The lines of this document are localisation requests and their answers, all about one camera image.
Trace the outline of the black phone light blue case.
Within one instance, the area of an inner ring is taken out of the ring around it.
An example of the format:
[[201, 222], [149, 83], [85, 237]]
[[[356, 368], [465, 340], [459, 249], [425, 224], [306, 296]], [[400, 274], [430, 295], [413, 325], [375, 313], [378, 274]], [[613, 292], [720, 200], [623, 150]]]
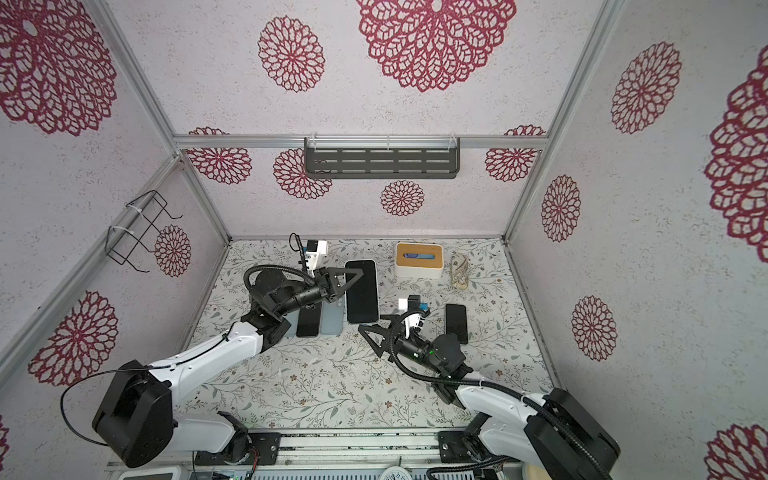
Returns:
[[379, 295], [377, 267], [374, 260], [351, 260], [346, 269], [358, 269], [362, 276], [345, 294], [346, 316], [350, 324], [371, 324], [379, 320]]

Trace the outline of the pale blue phone case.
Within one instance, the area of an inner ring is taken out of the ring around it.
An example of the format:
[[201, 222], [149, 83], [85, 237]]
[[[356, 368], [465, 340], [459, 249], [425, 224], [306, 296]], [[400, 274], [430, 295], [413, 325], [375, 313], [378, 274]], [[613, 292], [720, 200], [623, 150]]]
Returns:
[[339, 336], [345, 322], [345, 301], [324, 302], [322, 305], [319, 334], [321, 336]]

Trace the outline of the black phone purple back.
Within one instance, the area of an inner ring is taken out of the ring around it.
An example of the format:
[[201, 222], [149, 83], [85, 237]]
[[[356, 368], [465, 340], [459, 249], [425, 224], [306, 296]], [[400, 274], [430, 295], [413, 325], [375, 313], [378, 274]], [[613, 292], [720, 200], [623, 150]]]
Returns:
[[322, 306], [302, 308], [298, 314], [296, 336], [299, 338], [317, 337], [322, 319]]

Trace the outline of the black phone clear case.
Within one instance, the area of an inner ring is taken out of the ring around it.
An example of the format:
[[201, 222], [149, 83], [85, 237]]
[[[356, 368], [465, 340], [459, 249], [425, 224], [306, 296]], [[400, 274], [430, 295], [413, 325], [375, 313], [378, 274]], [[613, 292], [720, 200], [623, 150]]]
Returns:
[[445, 333], [457, 337], [461, 345], [469, 341], [467, 309], [460, 304], [445, 305]]

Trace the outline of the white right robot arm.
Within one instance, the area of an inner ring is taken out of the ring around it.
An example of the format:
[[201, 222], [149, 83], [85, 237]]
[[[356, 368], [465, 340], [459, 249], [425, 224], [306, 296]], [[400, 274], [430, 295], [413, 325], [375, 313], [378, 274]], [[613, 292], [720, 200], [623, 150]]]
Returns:
[[490, 381], [466, 365], [453, 334], [428, 341], [395, 322], [361, 325], [358, 332], [377, 356], [430, 384], [444, 402], [475, 414], [464, 431], [469, 455], [509, 457], [544, 469], [552, 479], [611, 477], [620, 446], [568, 391], [518, 392]]

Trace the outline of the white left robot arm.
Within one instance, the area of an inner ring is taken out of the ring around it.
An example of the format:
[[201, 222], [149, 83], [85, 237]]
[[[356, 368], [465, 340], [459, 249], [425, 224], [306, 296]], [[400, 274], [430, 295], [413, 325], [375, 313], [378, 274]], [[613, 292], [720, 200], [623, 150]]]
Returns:
[[248, 268], [250, 309], [222, 334], [148, 365], [133, 360], [115, 373], [92, 428], [129, 468], [170, 452], [207, 452], [224, 462], [246, 461], [248, 428], [233, 414], [181, 414], [181, 401], [203, 383], [277, 345], [290, 329], [288, 314], [331, 303], [364, 276], [357, 268], [321, 267], [306, 273], [264, 264]]

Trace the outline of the map print glasses case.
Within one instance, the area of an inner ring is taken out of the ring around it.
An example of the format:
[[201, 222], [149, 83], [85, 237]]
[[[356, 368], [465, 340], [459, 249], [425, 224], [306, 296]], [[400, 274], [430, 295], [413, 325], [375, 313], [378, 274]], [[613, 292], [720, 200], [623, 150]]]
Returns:
[[450, 279], [451, 284], [458, 290], [469, 288], [469, 257], [462, 252], [454, 252], [451, 258]]

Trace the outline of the white tissue box wooden lid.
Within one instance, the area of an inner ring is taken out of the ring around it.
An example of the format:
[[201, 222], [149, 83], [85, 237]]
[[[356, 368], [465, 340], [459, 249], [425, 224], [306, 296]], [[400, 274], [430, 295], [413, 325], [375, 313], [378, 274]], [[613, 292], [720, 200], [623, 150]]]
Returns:
[[438, 244], [400, 242], [395, 247], [394, 275], [401, 279], [439, 279], [444, 251]]

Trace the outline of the grey wall shelf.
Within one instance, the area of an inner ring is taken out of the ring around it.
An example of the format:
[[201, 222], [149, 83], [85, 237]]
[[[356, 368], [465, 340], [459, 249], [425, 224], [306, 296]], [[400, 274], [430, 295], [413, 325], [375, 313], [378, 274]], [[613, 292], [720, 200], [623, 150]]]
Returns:
[[304, 170], [313, 180], [450, 180], [461, 166], [461, 141], [304, 140]]

